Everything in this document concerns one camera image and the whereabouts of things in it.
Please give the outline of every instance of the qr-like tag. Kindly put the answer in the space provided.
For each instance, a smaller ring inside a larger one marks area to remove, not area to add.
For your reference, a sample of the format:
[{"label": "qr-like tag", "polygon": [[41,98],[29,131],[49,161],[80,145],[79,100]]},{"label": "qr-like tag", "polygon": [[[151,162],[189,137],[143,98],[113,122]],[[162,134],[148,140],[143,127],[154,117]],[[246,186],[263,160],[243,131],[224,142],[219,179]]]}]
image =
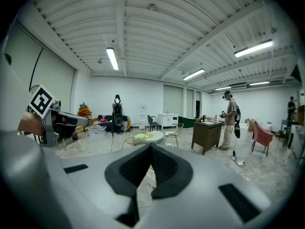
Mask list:
[{"label": "qr-like tag", "polygon": [[41,84],[29,105],[43,119],[54,101],[55,97]]}]

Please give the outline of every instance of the glossy tile floor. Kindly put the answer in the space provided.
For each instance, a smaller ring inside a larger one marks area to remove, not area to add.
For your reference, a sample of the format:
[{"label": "glossy tile floor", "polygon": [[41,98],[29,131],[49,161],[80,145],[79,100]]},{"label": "glossy tile floor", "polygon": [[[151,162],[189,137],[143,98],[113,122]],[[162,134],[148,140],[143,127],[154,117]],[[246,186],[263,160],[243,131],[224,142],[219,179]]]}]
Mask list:
[{"label": "glossy tile floor", "polygon": [[[191,149],[193,136],[193,128],[184,128],[178,136],[178,145],[180,149],[194,152],[198,155],[202,155],[203,148],[199,145],[194,145]],[[224,137],[224,129],[222,129],[220,143],[222,143]],[[56,147],[56,154],[60,159],[83,157],[100,155],[109,152],[115,152],[122,149],[123,133],[112,135],[110,132],[100,131],[98,134],[94,132],[85,132],[85,138],[82,134],[78,135],[77,141],[69,139],[65,141],[67,150],[64,150],[63,145],[59,144]],[[168,138],[166,143],[175,145],[173,139]],[[295,160],[290,150],[282,147],[282,142],[274,136],[270,143],[268,157],[266,157],[266,150],[259,143],[256,143],[254,152],[251,153],[252,146],[252,133],[247,132],[245,142],[237,142],[235,151],[236,155],[241,157],[246,162],[245,167],[239,167],[235,162],[230,159],[232,150],[235,145],[235,136],[232,136],[231,149],[229,151],[222,151],[218,148],[212,147],[205,155],[219,162],[224,163],[228,168],[235,170],[241,176],[250,180],[256,184],[271,200],[275,203],[289,194],[291,188],[294,186],[294,182],[298,175],[299,169],[296,167],[298,161]],[[125,144],[125,148],[132,148],[132,145]],[[146,178],[138,187],[138,207],[140,217],[149,210],[149,206],[152,204],[152,198],[150,193],[153,189],[148,184]]]}]

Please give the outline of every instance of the shoe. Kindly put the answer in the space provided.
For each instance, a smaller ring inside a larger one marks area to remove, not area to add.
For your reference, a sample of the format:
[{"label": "shoe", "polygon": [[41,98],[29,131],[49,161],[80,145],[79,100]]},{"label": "shoe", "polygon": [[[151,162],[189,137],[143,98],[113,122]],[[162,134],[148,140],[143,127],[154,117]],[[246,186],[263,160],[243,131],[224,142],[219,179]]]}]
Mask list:
[{"label": "shoe", "polygon": [[228,151],[230,148],[229,147],[220,146],[220,147],[218,147],[218,149],[223,150],[223,151]]}]

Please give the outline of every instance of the pink armchair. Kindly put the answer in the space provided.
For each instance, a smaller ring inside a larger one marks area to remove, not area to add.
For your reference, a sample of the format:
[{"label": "pink armchair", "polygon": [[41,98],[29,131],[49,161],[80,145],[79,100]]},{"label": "pink armchair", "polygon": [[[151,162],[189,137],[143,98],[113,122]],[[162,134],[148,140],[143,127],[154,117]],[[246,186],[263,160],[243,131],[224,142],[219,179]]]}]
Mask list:
[{"label": "pink armchair", "polygon": [[254,142],[252,144],[252,152],[254,150],[255,143],[258,142],[261,145],[265,146],[264,151],[267,147],[267,154],[268,156],[268,150],[269,150],[269,144],[272,141],[273,134],[270,130],[263,129],[256,120],[253,121],[253,138]]}]

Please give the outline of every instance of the lit tube light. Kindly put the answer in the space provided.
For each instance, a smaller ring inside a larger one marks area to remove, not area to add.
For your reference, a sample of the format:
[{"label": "lit tube light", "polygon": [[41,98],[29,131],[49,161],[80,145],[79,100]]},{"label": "lit tube light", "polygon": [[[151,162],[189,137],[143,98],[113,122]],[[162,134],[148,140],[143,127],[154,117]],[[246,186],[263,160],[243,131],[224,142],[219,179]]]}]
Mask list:
[{"label": "lit tube light", "polygon": [[263,48],[267,48],[267,47],[271,47],[271,46],[273,46],[273,41],[271,39],[269,39],[269,40],[266,40],[266,41],[261,42],[259,44],[256,44],[252,47],[244,48],[240,51],[235,52],[234,54],[235,54],[236,58],[238,58],[238,57],[243,56],[245,54],[255,52],[257,50],[261,50]]},{"label": "lit tube light", "polygon": [[230,86],[227,86],[227,87],[217,88],[217,89],[215,89],[215,91],[230,89],[230,88],[231,88]]},{"label": "lit tube light", "polygon": [[255,85],[262,85],[262,84],[268,84],[270,82],[257,82],[257,83],[251,83],[250,86],[255,86]]},{"label": "lit tube light", "polygon": [[188,79],[190,79],[190,78],[192,78],[192,77],[194,77],[194,76],[196,76],[198,74],[201,74],[203,72],[204,72],[204,69],[200,69],[200,70],[198,70],[198,71],[196,71],[196,72],[194,72],[194,73],[184,77],[183,79],[186,81],[186,80],[188,80]]},{"label": "lit tube light", "polygon": [[114,55],[114,49],[113,48],[107,48],[106,51],[107,51],[108,57],[110,59],[110,62],[112,64],[114,70],[118,71],[119,66],[118,66],[118,63],[116,62],[116,58],[115,58],[115,55]]}]

